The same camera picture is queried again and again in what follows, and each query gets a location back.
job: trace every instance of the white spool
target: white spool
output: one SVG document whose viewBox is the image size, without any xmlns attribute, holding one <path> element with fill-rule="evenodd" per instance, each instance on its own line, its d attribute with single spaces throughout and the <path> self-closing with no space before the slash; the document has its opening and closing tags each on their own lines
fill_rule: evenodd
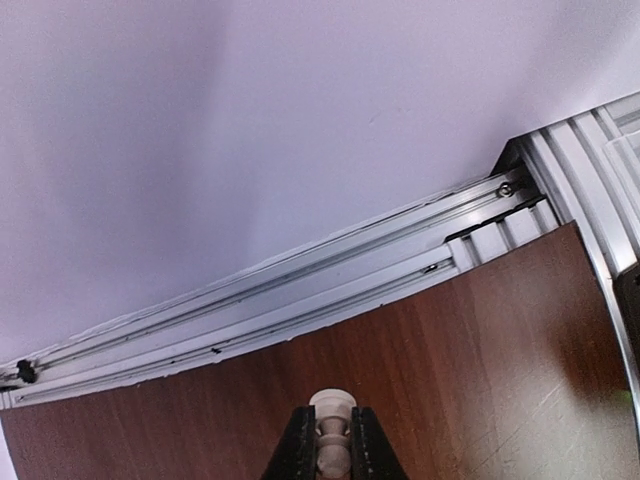
<svg viewBox="0 0 640 480">
<path fill-rule="evenodd" d="M 351 470 L 348 435 L 356 400 L 344 390 L 329 388 L 311 397 L 309 405 L 316 409 L 318 470 L 324 478 L 342 478 Z"/>
</svg>

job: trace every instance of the metal strip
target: metal strip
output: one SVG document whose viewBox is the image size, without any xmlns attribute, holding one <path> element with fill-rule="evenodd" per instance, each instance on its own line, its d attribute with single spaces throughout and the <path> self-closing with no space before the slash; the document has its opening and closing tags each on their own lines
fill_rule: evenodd
<svg viewBox="0 0 640 480">
<path fill-rule="evenodd" d="M 480 263 L 472 256 L 474 235 L 482 243 L 495 229 L 492 237 L 500 239 L 499 249 L 489 244 L 481 248 L 483 261 L 508 251 L 495 225 L 459 242 L 443 242 L 492 218 L 509 218 L 505 214 L 537 195 L 526 178 L 525 169 L 500 175 L 260 267 L 247 274 L 246 282 L 235 279 L 85 332 L 69 345 L 35 357 L 38 382 L 10 392 L 5 408 L 132 385 L 219 362 L 448 280 Z M 505 182 L 512 185 L 513 195 L 497 195 Z M 536 208 L 526 210 L 532 215 Z M 517 222 L 514 228 L 520 228 Z"/>
<path fill-rule="evenodd" d="M 471 232 L 471 241 L 482 263 L 489 262 L 509 251 L 509 247 L 495 223 Z"/>
<path fill-rule="evenodd" d="M 629 172 L 615 154 L 607 152 L 609 139 L 596 118 L 591 113 L 578 115 L 574 119 L 575 127 L 583 143 L 588 145 L 594 169 L 602 180 L 606 193 L 613 202 L 619 218 L 629 234 L 629 240 L 636 255 L 640 254 L 640 205 L 632 199 L 640 200 L 638 187 L 632 181 Z"/>
<path fill-rule="evenodd" d="M 558 228 L 558 219 L 556 218 L 555 213 L 553 213 L 548 200 L 538 202 L 531 209 L 531 212 L 536 219 L 536 222 L 538 222 L 542 233 L 549 233 Z"/>
<path fill-rule="evenodd" d="M 581 208 L 591 222 L 594 235 L 614 275 L 619 275 L 636 262 L 631 243 L 618 217 L 611 197 L 576 137 L 571 125 L 560 122 L 542 131 L 557 162 L 569 179 Z"/>
<path fill-rule="evenodd" d="M 520 210 L 504 219 L 511 246 L 521 247 L 542 235 L 531 211 Z"/>
<path fill-rule="evenodd" d="M 128 316 L 120 323 L 107 322 L 103 329 L 92 329 L 76 336 L 68 344 L 40 353 L 37 357 L 43 364 L 54 365 L 78 355 L 110 349 L 117 343 L 129 342 L 152 331 L 211 314 L 284 283 L 309 276 L 331 265 L 341 264 L 366 251 L 393 244 L 411 234 L 423 235 L 425 250 L 435 248 L 446 236 L 461 229 L 460 225 L 473 224 L 465 216 L 468 213 L 473 212 L 474 223 L 480 223 L 532 198 L 532 192 L 528 190 L 519 190 L 509 198 L 499 198 L 495 194 L 501 184 L 517 183 L 524 175 L 522 170 L 512 171 L 456 195 L 408 209 L 400 215 L 360 228 L 343 238 L 311 247 L 287 260 L 247 273 L 242 278 L 221 282 L 220 285 L 210 287 L 209 291 L 200 290 L 190 297 L 166 302 L 138 316 Z"/>
<path fill-rule="evenodd" d="M 590 219 L 582 208 L 578 196 L 567 179 L 557 157 L 540 132 L 534 132 L 520 140 L 522 157 L 530 170 L 536 172 L 539 186 L 551 192 L 555 204 L 562 208 L 565 221 L 575 220 L 580 228 L 587 254 L 594 267 L 602 289 L 613 327 L 618 338 L 622 359 L 627 372 L 629 387 L 636 413 L 636 431 L 640 432 L 640 376 L 627 329 L 614 293 L 613 281 L 603 251 L 593 231 Z"/>
<path fill-rule="evenodd" d="M 462 238 L 455 238 L 451 240 L 448 245 L 453 254 L 453 261 L 458 267 L 458 270 L 460 270 L 460 273 L 468 272 L 479 265 L 479 262 L 474 261 L 469 248 L 467 248 Z"/>
</svg>

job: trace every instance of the screw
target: screw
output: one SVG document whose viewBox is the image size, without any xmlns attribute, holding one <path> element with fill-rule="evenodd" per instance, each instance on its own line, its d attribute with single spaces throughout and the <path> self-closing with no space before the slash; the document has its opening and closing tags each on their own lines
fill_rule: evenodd
<svg viewBox="0 0 640 480">
<path fill-rule="evenodd" d="M 510 183 L 504 182 L 498 187 L 498 196 L 502 198 L 511 197 L 513 195 L 513 187 Z"/>
</svg>

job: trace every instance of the wooden surface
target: wooden surface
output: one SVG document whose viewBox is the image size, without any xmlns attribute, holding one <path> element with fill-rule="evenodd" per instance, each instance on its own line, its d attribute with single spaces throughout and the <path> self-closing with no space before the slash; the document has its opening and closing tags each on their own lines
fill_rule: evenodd
<svg viewBox="0 0 640 480">
<path fill-rule="evenodd" d="M 289 343 L 2 421 L 22 480 L 256 480 L 293 407 L 326 387 L 376 410 L 414 480 L 640 477 L 618 347 L 572 226 Z"/>
</svg>

